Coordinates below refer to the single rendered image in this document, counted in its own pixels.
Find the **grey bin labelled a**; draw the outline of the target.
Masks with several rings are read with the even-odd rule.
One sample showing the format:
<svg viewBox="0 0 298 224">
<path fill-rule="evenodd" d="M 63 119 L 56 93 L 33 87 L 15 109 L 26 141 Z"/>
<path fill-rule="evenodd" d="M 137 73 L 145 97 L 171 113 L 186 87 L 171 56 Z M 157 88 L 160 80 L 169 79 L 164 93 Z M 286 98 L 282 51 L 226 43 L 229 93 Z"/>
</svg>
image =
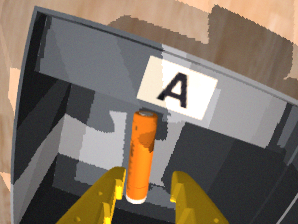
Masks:
<svg viewBox="0 0 298 224">
<path fill-rule="evenodd" d="M 158 121 L 146 200 L 133 204 L 137 111 Z M 175 224 L 174 171 L 190 175 L 229 224 L 298 224 L 298 100 L 153 40 L 34 6 L 14 114 L 11 224 L 57 223 L 116 166 L 126 176 L 111 224 Z"/>
</svg>

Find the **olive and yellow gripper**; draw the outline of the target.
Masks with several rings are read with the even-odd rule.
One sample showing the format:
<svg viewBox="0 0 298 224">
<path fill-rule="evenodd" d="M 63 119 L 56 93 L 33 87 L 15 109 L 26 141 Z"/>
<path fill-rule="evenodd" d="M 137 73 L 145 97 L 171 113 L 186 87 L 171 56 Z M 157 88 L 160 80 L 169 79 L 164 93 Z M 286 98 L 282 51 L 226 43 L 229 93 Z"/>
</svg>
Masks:
<svg viewBox="0 0 298 224">
<path fill-rule="evenodd" d="M 56 224 L 111 224 L 115 201 L 122 198 L 125 174 L 124 167 L 108 170 Z M 185 172 L 173 172 L 171 202 L 176 202 L 176 224 L 229 224 L 203 189 Z"/>
</svg>

